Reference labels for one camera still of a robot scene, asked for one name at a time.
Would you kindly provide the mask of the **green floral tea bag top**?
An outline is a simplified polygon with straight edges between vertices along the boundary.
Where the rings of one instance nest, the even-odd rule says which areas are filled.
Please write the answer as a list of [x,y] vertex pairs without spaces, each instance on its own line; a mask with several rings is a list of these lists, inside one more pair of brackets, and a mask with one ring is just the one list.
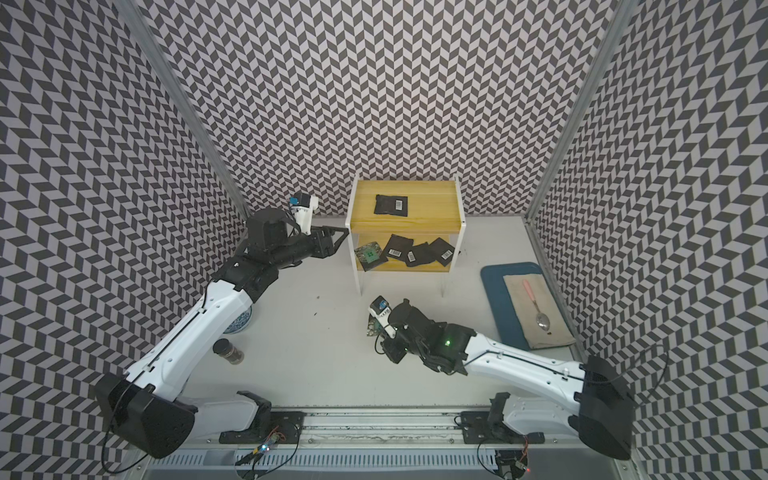
[[386,324],[382,324],[381,320],[377,316],[368,316],[367,335],[369,337],[377,337],[385,328]]

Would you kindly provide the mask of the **green floral tea bag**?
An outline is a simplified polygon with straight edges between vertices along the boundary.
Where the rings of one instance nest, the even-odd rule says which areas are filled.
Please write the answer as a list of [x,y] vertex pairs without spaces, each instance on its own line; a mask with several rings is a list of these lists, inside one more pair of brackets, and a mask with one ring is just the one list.
[[360,268],[368,272],[388,262],[378,242],[373,241],[354,249],[354,254]]
[[385,328],[386,324],[382,324],[381,320],[377,316],[368,316],[367,335],[369,337],[377,337]]

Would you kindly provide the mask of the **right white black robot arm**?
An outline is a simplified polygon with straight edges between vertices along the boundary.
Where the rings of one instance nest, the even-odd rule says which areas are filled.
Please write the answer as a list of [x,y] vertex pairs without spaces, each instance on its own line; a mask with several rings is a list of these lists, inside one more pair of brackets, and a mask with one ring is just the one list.
[[488,423],[496,438],[557,433],[577,437],[592,450],[627,461],[632,453],[634,395],[607,361],[556,360],[492,340],[459,324],[427,318],[408,300],[393,306],[377,297],[368,307],[384,338],[384,355],[394,364],[414,355],[445,375],[486,376],[554,404],[553,410],[524,412],[497,394]]

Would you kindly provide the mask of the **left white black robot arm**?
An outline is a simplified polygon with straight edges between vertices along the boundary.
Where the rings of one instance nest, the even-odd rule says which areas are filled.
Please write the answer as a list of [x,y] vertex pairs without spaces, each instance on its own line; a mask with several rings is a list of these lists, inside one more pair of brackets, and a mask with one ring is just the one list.
[[93,393],[106,436],[162,459],[187,440],[254,429],[265,436],[270,403],[251,392],[230,399],[184,399],[197,364],[225,330],[277,280],[306,258],[333,256],[349,231],[315,226],[310,207],[266,208],[246,221],[247,237],[212,276],[202,297],[175,327],[120,375],[106,373]]

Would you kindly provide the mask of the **green floral tea bag lower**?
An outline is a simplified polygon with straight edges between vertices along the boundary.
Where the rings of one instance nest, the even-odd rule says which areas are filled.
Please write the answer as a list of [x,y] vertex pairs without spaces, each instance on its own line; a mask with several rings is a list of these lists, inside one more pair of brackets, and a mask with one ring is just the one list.
[[373,241],[354,249],[354,254],[360,268],[368,272],[388,262],[378,242]]

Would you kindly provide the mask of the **teal tray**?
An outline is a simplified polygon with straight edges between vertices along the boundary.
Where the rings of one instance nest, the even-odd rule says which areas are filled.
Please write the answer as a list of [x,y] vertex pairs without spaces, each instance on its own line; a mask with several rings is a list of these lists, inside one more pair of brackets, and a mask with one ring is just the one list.
[[499,333],[500,340],[509,346],[529,349],[522,328],[512,306],[503,277],[506,275],[541,274],[540,266],[533,262],[489,265],[481,269],[481,280]]

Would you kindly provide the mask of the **blue white ceramic bowl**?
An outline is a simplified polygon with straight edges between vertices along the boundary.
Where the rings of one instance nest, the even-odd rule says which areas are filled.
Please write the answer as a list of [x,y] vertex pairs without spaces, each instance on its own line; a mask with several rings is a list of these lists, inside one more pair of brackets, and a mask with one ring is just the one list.
[[242,332],[251,322],[253,307],[241,313],[223,332],[224,335],[235,335]]

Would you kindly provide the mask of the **dark spice jar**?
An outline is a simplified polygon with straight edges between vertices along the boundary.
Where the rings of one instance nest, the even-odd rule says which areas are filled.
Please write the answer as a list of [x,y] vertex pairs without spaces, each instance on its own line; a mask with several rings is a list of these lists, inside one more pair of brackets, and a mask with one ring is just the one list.
[[212,351],[231,365],[238,365],[244,360],[244,353],[226,338],[216,340],[212,346]]

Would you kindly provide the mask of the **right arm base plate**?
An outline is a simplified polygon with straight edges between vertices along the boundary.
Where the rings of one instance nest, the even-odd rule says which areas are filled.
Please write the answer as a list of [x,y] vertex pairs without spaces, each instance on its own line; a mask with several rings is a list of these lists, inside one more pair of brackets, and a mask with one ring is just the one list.
[[524,445],[526,441],[532,444],[543,444],[544,434],[535,432],[528,437],[513,431],[502,420],[492,420],[489,411],[462,411],[454,418],[454,423],[460,430],[463,441],[469,445],[512,444]]

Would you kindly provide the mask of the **pink handled metal spoon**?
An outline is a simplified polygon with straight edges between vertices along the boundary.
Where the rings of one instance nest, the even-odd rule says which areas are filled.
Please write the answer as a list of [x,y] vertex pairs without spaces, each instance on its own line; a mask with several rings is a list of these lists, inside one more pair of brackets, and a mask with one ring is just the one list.
[[550,320],[548,316],[543,313],[538,305],[536,296],[534,294],[533,288],[528,280],[523,281],[523,287],[525,289],[525,292],[532,302],[535,310],[536,310],[536,323],[537,325],[545,332],[550,332]]

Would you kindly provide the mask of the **aluminium front rail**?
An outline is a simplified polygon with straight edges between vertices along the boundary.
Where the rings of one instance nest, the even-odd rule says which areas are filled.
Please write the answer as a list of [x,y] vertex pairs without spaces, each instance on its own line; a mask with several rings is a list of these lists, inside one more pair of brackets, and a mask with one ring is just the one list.
[[[533,410],[553,410],[543,401],[510,398],[508,406]],[[226,431],[248,428],[258,415],[269,417],[273,410],[263,399],[242,392],[233,399],[206,403],[169,403],[147,396],[116,408],[110,424],[112,433],[131,445],[160,459],[170,455],[185,442],[196,438],[218,441]],[[437,444],[456,437],[464,443],[454,423],[461,412],[425,409],[348,409],[296,410],[306,414],[298,441],[327,444],[354,442]],[[575,436],[543,433],[544,443],[580,441]]]

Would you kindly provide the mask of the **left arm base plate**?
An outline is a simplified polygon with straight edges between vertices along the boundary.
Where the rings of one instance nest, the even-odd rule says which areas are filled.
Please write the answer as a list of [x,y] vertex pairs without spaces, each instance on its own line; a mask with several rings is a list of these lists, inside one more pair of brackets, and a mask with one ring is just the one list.
[[279,445],[296,444],[303,431],[306,414],[302,411],[277,411],[269,417],[258,415],[252,424],[241,431],[226,431],[219,435],[219,444],[256,445],[267,440],[275,430],[280,433]]

